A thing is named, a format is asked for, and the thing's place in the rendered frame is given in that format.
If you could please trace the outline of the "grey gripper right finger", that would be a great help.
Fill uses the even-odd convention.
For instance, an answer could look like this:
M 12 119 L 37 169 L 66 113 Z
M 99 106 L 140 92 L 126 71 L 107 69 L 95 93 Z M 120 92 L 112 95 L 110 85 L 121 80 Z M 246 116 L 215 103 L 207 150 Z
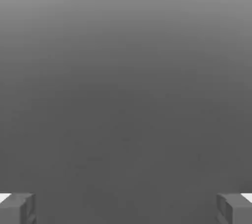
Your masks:
M 218 193 L 217 224 L 252 224 L 252 193 Z

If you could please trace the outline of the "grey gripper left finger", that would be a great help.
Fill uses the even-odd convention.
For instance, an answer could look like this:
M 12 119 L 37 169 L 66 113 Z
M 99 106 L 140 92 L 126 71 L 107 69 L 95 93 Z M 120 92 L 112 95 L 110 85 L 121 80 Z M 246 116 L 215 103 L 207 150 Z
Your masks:
M 0 193 L 0 224 L 37 224 L 36 194 Z

